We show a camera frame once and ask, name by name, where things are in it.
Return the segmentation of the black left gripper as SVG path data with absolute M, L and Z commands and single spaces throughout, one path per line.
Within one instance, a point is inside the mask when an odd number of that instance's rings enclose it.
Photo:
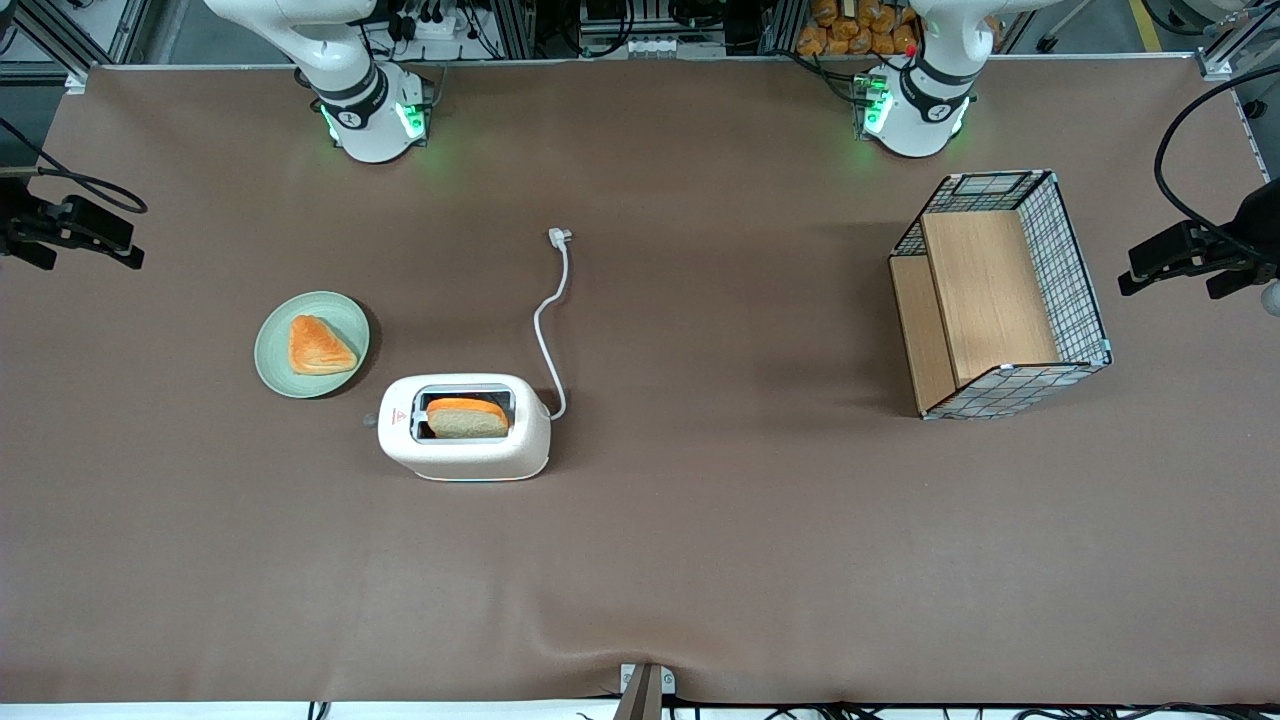
M 1120 295 L 1132 297 L 1151 284 L 1178 277 L 1208 274 L 1212 300 L 1276 279 L 1279 264 L 1279 178 L 1248 193 L 1240 202 L 1240 242 L 1262 264 L 1194 222 L 1180 222 L 1128 251 L 1130 269 L 1117 278 Z

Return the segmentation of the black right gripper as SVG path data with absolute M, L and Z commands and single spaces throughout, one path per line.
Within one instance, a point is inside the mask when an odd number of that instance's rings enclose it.
M 42 243 L 61 241 L 67 249 L 99 252 L 140 270 L 145 251 L 134 245 L 133 233 L 132 223 L 86 197 L 65 197 L 61 205 L 32 195 L 22 179 L 1 181 L 1 256 L 50 272 L 56 251 Z

